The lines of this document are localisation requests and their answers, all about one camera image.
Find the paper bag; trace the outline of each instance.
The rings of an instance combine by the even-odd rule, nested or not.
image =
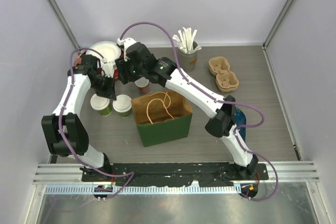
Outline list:
[[[144,147],[188,136],[193,109],[182,95],[170,90],[147,94],[131,102]]]

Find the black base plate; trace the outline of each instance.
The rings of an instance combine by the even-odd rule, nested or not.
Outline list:
[[[227,163],[130,163],[113,164],[113,174],[135,172],[128,186],[182,187],[198,180],[200,187],[231,186],[235,180],[255,180],[255,175],[242,178],[237,165]],[[265,164],[257,164],[259,180],[268,180]],[[116,178],[115,184],[122,186],[127,177]],[[91,176],[82,176],[83,182],[96,182]]]

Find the blue object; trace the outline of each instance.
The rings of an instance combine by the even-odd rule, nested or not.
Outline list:
[[[245,114],[238,108],[236,108],[235,111],[235,119],[236,119],[236,124],[237,125],[243,125],[246,124],[246,116]],[[239,133],[242,137],[242,139],[244,140],[244,142],[246,142],[245,138],[246,138],[246,128],[240,128]]]

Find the red cup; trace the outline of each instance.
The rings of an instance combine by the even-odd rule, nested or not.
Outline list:
[[[145,77],[135,81],[135,85],[141,94],[147,94],[149,92],[149,80]]]

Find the green cup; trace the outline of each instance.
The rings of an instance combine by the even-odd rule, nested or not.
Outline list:
[[[110,99],[108,98],[99,97],[96,94],[94,94],[91,97],[90,103],[91,107],[94,110],[97,110],[101,115],[107,116],[112,112],[112,105],[110,103]]]
[[[125,94],[118,95],[113,101],[113,108],[122,118],[128,118],[132,113],[131,98]]]

